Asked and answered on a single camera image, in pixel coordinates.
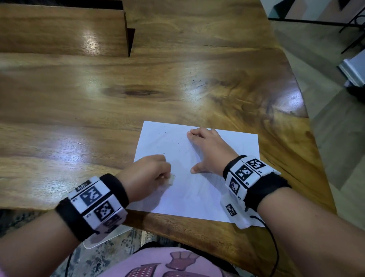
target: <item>floor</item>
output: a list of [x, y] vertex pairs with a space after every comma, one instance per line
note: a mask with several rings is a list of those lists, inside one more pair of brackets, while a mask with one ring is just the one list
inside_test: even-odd
[[[345, 79], [336, 69], [342, 59], [358, 53], [355, 48], [340, 55], [357, 30], [338, 34], [340, 27], [334, 26], [271, 24], [303, 93], [338, 214], [365, 229], [365, 105], [343, 89]], [[0, 210], [0, 236], [38, 215]], [[171, 243], [157, 239], [164, 245]], [[133, 229], [91, 250], [81, 244], [73, 254], [69, 276], [97, 276], [131, 255], [143, 240], [142, 231]], [[64, 276], [65, 267], [66, 261], [52, 277]]]
[[338, 215], [365, 229], [365, 104], [343, 88], [336, 66], [356, 28], [271, 21], [297, 78]]

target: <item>forearm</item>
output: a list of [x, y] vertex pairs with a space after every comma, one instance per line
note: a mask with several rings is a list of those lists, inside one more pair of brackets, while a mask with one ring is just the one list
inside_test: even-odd
[[0, 239], [0, 267], [8, 277], [48, 277], [79, 244], [52, 210]]
[[365, 232], [294, 190], [269, 194], [257, 211], [305, 276], [365, 274]]

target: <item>wall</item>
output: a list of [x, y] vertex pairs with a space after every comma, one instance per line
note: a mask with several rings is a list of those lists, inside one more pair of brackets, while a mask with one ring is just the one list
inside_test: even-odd
[[338, 23], [347, 23], [365, 7], [365, 0], [261, 0], [261, 2], [269, 18]]

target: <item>hand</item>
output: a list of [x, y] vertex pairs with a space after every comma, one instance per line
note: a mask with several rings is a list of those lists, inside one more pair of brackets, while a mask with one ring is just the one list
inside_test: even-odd
[[201, 149], [204, 155], [203, 161], [191, 168], [192, 174], [209, 171], [223, 176], [226, 165], [238, 157], [238, 154], [220, 137], [215, 129], [191, 129], [187, 136]]
[[129, 202], [142, 200], [160, 185], [168, 182], [171, 164], [164, 155], [143, 157], [119, 172], [117, 177], [123, 184]]

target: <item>black and white pattern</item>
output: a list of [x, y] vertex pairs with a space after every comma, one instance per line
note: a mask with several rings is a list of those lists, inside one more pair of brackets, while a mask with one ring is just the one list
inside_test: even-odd
[[96, 214], [96, 216], [98, 217], [98, 219], [100, 221], [103, 221], [104, 219], [106, 219], [113, 212], [114, 212], [114, 209], [108, 201], [105, 201], [103, 204], [101, 204], [99, 207], [97, 207], [94, 210], [94, 213]]
[[237, 195], [239, 190], [239, 183], [233, 177], [231, 178], [231, 181], [229, 183], [229, 188], [235, 195]]
[[105, 227], [110, 227], [112, 224], [114, 224], [116, 221], [121, 219], [121, 217], [118, 214], [113, 215], [111, 218], [109, 218], [107, 221], [103, 223]]
[[102, 197], [102, 194], [96, 189], [95, 186], [92, 186], [85, 192], [81, 193], [80, 197], [84, 203], [89, 206]]
[[237, 214], [237, 212], [235, 211], [235, 209], [232, 207], [232, 205], [231, 205], [231, 204], [228, 204], [228, 205], [226, 206], [226, 209], [227, 209], [227, 211], [229, 212], [229, 214], [230, 214], [231, 216], [235, 216], [235, 215]]
[[266, 166], [263, 162], [261, 162], [258, 159], [253, 159], [247, 162], [250, 166], [252, 166], [254, 169], [259, 169], [264, 166]]
[[239, 168], [239, 170], [237, 170], [235, 172], [236, 176], [241, 180], [241, 181], [245, 181], [248, 177], [250, 177], [250, 175], [253, 173], [253, 171], [248, 168], [248, 166], [246, 166], [245, 164], [243, 166], [241, 166]]
[[91, 184], [91, 181], [87, 180], [86, 182], [82, 183], [77, 188], [75, 188], [75, 191], [79, 192], [79, 191], [83, 190], [85, 187], [87, 187], [89, 184]]

